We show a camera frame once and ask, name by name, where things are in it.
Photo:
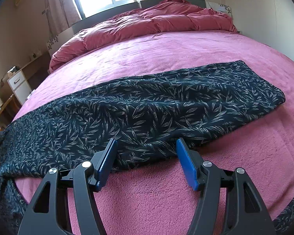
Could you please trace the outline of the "dark leaf-print pants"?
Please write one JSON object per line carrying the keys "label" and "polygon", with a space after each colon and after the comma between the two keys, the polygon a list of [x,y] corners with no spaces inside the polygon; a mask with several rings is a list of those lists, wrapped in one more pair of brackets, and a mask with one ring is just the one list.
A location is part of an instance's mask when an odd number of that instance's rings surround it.
{"label": "dark leaf-print pants", "polygon": [[294,66],[253,72],[229,61],[100,83],[57,98],[0,133],[0,223],[16,234],[26,202],[17,178],[67,170],[118,143],[115,171],[176,156],[175,142],[211,143],[224,164],[244,161],[278,233],[294,222]]}

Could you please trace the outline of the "pink fleece bed blanket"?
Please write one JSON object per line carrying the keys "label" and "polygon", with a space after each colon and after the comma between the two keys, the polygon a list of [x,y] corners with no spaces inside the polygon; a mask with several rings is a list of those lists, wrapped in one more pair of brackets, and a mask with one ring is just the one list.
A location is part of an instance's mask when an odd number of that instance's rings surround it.
{"label": "pink fleece bed blanket", "polygon": [[216,97],[205,109],[208,87],[161,86],[158,104],[139,99],[133,107],[103,109],[117,121],[131,124],[124,131],[108,119],[83,120],[99,135],[119,135],[118,144],[136,143],[137,152],[121,147],[125,169],[109,177],[97,194],[100,216],[108,234],[185,234],[199,193],[187,185],[174,152],[176,139],[218,167],[245,168],[259,190],[277,234],[294,234],[294,62],[267,45],[226,31],[165,32],[114,43],[88,52],[57,69],[38,87],[15,117],[56,99],[100,83],[164,71],[223,63],[222,77],[235,73],[231,62],[243,61],[258,75],[281,89],[285,102],[259,119],[253,112],[260,91],[252,89],[248,111],[237,117],[247,123],[230,130],[225,119],[235,104],[234,91],[245,90],[235,77],[216,83]]}

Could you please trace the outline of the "wooden desk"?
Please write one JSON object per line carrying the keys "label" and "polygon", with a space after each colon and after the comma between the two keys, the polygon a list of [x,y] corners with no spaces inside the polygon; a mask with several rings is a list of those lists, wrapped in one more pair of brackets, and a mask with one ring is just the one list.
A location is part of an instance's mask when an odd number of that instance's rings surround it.
{"label": "wooden desk", "polygon": [[12,94],[0,107],[0,131],[4,130],[13,121],[20,108],[18,100]]}

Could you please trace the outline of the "white drawer cabinet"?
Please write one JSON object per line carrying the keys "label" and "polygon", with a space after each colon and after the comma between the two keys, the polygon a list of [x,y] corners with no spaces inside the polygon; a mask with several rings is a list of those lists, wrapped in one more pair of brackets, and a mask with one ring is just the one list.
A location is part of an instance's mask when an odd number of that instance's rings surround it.
{"label": "white drawer cabinet", "polygon": [[8,80],[8,84],[18,102],[23,105],[26,102],[28,96],[31,94],[32,89],[22,70],[19,70],[17,73],[15,73]]}

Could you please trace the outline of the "white floral side panel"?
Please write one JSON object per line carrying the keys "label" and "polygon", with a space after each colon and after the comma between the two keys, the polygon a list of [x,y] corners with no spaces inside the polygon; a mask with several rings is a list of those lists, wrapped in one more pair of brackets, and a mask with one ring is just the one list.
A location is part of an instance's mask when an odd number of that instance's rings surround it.
{"label": "white floral side panel", "polygon": [[51,38],[47,43],[46,47],[48,49],[50,57],[67,41],[69,41],[74,36],[74,31],[72,28],[68,28],[61,32],[59,35]]}

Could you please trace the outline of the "grey bed headboard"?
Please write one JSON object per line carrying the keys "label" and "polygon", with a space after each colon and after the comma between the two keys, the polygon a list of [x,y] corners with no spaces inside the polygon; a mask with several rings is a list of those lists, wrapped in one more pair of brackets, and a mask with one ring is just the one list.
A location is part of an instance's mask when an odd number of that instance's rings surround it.
{"label": "grey bed headboard", "polygon": [[77,34],[81,30],[93,27],[94,25],[100,22],[106,21],[115,15],[126,13],[126,12],[140,9],[140,8],[147,9],[159,4],[162,1],[163,0],[144,0],[140,2],[133,2],[133,3],[120,5],[117,7],[113,7],[111,9],[104,10],[102,12],[98,12],[97,14],[94,14],[92,16],[89,16],[88,18],[82,19],[79,22],[72,25],[73,33]]}

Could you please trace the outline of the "pink window curtain left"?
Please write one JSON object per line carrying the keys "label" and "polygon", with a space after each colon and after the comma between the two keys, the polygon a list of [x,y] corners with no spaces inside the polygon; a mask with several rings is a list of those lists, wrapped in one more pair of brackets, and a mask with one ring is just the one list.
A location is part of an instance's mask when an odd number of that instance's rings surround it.
{"label": "pink window curtain left", "polygon": [[54,37],[82,19],[75,0],[45,0],[50,34]]}

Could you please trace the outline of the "red rumpled duvet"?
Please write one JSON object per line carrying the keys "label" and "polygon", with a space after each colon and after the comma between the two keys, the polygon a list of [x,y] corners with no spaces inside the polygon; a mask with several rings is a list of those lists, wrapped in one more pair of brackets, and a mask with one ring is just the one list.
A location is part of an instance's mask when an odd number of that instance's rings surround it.
{"label": "red rumpled duvet", "polygon": [[164,0],[147,9],[117,14],[81,30],[52,55],[49,71],[54,72],[76,57],[123,40],[161,32],[208,30],[237,32],[228,14],[193,5],[187,0]]}

